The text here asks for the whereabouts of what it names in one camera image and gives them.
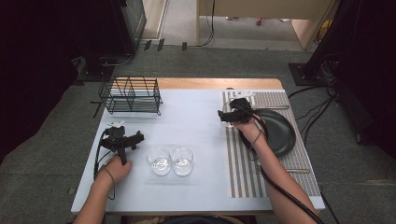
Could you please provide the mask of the person's dark clothing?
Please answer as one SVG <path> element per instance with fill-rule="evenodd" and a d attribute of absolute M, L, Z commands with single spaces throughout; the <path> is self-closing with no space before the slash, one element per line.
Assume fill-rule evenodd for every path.
<path fill-rule="evenodd" d="M 258 224 L 254 216 L 134 216 L 120 224 Z"/>

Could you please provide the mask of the light wooden desk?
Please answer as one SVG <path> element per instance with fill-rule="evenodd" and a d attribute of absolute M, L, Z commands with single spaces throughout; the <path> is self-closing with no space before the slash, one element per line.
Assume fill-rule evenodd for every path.
<path fill-rule="evenodd" d="M 196 43 L 201 16 L 291 19 L 302 49 L 308 49 L 336 0 L 195 0 Z"/>

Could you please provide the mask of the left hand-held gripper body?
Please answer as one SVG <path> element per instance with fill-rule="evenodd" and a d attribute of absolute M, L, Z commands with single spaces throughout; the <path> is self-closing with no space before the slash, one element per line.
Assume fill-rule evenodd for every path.
<path fill-rule="evenodd" d="M 125 136 L 125 128 L 122 123 L 114 126 L 111 125 L 109 128 L 104 130 L 105 139 L 100 140 L 100 147 L 109 149 L 112 152 L 116 152 L 120 157 L 121 164 L 125 165 L 126 159 L 126 148 L 134 149 L 132 137 Z"/>

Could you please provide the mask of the person's left hand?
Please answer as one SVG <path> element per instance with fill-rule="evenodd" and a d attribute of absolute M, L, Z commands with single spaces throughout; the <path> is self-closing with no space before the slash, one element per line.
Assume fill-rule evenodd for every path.
<path fill-rule="evenodd" d="M 123 164 L 120 157 L 115 156 L 101 167 L 95 181 L 101 184 L 116 185 L 130 173 L 131 168 L 130 161 Z"/>

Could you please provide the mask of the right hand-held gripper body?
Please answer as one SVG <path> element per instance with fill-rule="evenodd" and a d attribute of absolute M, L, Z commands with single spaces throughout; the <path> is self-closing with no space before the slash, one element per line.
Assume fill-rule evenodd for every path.
<path fill-rule="evenodd" d="M 237 91 L 230 97 L 229 107 L 232 110 L 232 122 L 248 123 L 251 120 L 253 109 L 248 101 L 250 96 L 251 93 Z"/>

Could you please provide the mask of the black round plate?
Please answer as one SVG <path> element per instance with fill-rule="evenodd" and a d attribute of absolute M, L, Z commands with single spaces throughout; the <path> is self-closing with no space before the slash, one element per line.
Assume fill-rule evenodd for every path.
<path fill-rule="evenodd" d="M 284 116 L 270 109 L 258 109 L 253 111 L 252 117 L 264 131 L 267 144 L 277 157 L 286 156 L 293 150 L 296 133 Z"/>

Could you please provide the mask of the black curtain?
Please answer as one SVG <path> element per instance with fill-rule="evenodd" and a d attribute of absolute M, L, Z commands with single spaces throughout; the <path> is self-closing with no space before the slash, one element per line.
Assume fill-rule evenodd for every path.
<path fill-rule="evenodd" d="M 396 159 L 396 0 L 341 0 L 307 64 L 330 68 L 360 141 Z"/>
<path fill-rule="evenodd" d="M 75 82 L 69 1 L 0 0 L 0 164 Z"/>

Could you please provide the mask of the person's right hand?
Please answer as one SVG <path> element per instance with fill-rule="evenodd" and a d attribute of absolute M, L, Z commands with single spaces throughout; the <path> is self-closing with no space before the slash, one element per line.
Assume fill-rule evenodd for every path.
<path fill-rule="evenodd" d="M 233 122 L 232 125 L 242 132 L 251 146 L 255 149 L 268 147 L 264 131 L 258 126 L 254 119 L 251 119 L 248 123 Z"/>

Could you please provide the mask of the black stand base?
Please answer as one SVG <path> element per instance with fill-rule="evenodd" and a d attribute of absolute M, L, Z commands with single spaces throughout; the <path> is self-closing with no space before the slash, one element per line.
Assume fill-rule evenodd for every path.
<path fill-rule="evenodd" d="M 319 69 L 307 63 L 290 63 L 289 69 L 296 86 L 326 86 L 323 74 Z"/>

